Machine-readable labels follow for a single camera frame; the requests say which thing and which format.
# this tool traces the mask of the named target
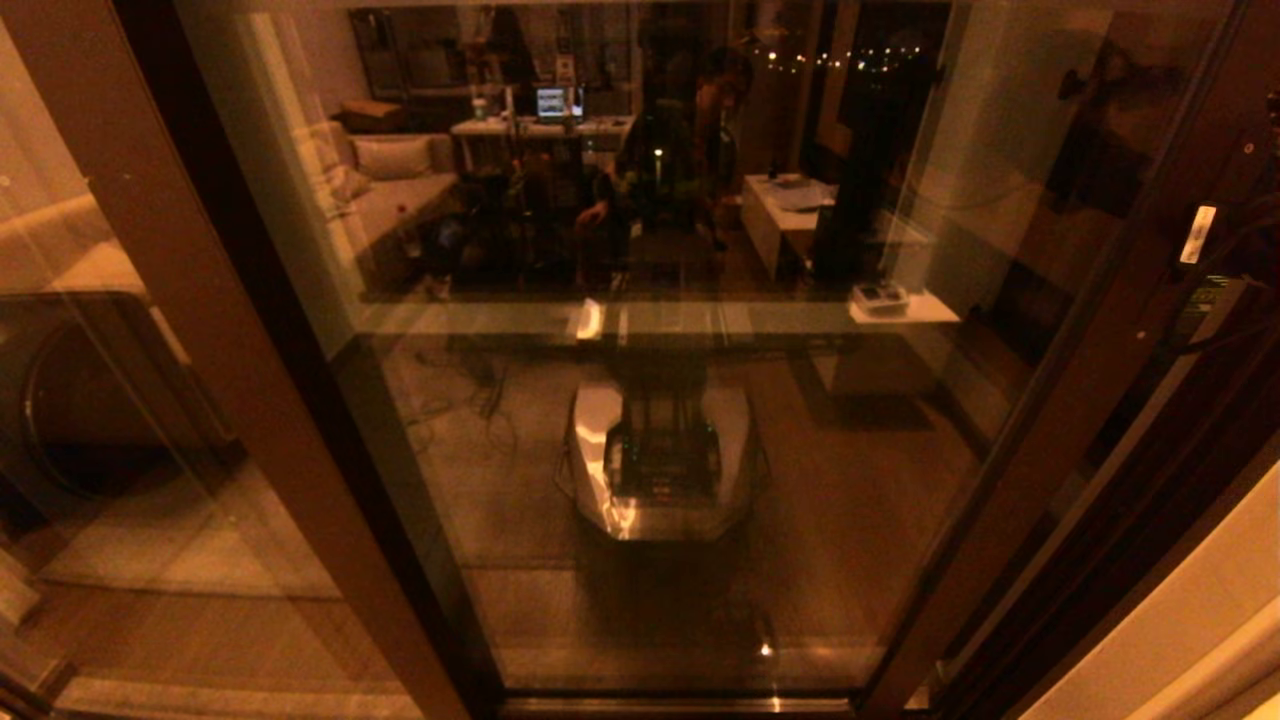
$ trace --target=sofa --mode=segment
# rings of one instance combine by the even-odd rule
[[[297,133],[328,240],[364,299],[402,292],[417,268],[416,231],[457,209],[448,135],[355,135],[325,122]]]

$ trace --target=white shelf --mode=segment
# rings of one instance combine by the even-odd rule
[[[946,302],[938,300],[938,296],[929,291],[911,293],[910,301],[905,310],[899,310],[896,313],[876,313],[870,314],[858,306],[852,300],[849,301],[849,316],[854,319],[859,325],[879,325],[884,329],[890,329],[892,325],[904,325],[914,323],[959,323],[960,316],[947,307]]]

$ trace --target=pillow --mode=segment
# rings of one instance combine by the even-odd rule
[[[360,169],[374,179],[404,179],[425,176],[431,170],[428,138],[357,140],[356,158]]]
[[[293,143],[308,173],[324,173],[340,161],[329,124],[320,123],[293,131]]]
[[[365,173],[348,165],[338,165],[324,176],[329,192],[340,208],[346,208],[352,200],[369,192],[372,179]]]
[[[347,209],[333,199],[333,190],[329,187],[328,176],[311,176],[307,179],[311,182],[311,196],[315,197],[320,213],[324,214],[324,219],[340,218]]]

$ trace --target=man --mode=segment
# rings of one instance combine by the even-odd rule
[[[632,222],[646,231],[678,227],[716,238],[713,211],[732,182],[736,146],[726,122],[751,90],[751,61],[730,47],[712,51],[699,68],[692,113],[658,100],[639,117],[612,168],[594,186],[595,204],[577,229],[611,237]]]

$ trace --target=box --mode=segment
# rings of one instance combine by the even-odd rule
[[[346,100],[339,122],[347,132],[396,132],[404,129],[407,115],[403,105],[376,100]]]

